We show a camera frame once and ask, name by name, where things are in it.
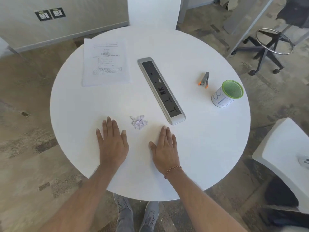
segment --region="forearm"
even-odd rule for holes
[[[197,232],[246,232],[246,230],[216,202],[207,196],[182,170],[168,173]]]
[[[91,178],[64,203],[40,231],[88,231],[98,203],[115,173],[116,170],[110,166],[99,166]]]

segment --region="pants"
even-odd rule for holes
[[[116,232],[134,232],[133,213],[128,208],[119,213]],[[153,232],[153,230],[143,226],[140,232]]]

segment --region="person's right arm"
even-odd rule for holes
[[[179,166],[177,142],[169,128],[162,127],[158,145],[149,142],[152,157],[158,171],[163,175]],[[197,232],[246,232],[246,230],[216,202],[206,195],[181,168],[170,170],[166,178],[178,193],[193,227]]]

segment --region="red bracelet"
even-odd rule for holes
[[[176,169],[176,168],[182,169],[182,167],[181,167],[180,165],[175,166],[175,167],[171,167],[170,169],[168,169],[168,171],[166,171],[166,174],[164,175],[164,178],[166,179],[166,175],[169,173],[169,171],[171,171],[171,170],[173,170],[173,169]]]

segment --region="crumpled paper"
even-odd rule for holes
[[[134,116],[130,116],[130,118],[133,120],[132,125],[134,126],[135,129],[141,130],[143,127],[148,125],[148,121],[144,120],[144,115],[138,116],[135,118]]]

